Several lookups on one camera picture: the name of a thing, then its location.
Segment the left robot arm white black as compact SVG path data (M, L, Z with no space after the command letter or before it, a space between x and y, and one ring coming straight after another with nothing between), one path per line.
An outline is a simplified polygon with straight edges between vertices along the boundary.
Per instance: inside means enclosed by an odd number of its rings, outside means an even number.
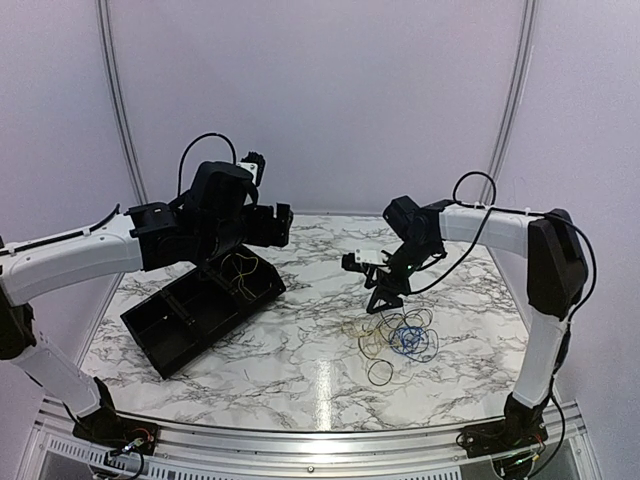
M61 400L89 430L120 423L106 385L75 365L33 327L31 300L119 273L180 262L200 266L240 244L284 247L289 205L261 205L258 162L205 161L169 203L113 210L94 225L1 248L1 358Z

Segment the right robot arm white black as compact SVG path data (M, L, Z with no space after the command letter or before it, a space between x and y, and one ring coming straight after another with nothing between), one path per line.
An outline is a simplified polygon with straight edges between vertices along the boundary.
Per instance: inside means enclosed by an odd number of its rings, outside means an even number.
M419 206L401 196L390 202L383 218L402 244L392 254L375 255L362 263L365 286L372 292L366 307L370 314L401 307L404 298L414 293L411 275L428 258L443 256L447 241L502 250L526 260L531 326L504 415L522 425L532 422L551 397L572 316L585 301L587 280L595 275L570 215L562 209L527 214L495 206L463 206L452 200Z

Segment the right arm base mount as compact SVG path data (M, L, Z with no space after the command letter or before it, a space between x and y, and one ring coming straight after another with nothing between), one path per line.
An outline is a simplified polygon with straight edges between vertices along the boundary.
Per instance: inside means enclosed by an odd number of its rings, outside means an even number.
M463 427L456 444L466 451L468 458L541 445L548 439L543 413L550 399L548 394L540 404L527 407L509 394L502 419Z

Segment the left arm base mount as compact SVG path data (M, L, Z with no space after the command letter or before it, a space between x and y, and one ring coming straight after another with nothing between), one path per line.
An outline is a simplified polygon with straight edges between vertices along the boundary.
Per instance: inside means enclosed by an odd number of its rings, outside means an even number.
M160 427L158 424L121 416L108 408L80 417L74 421L73 435L94 444L122 450L135 440L142 444L134 449L152 455L156 449Z

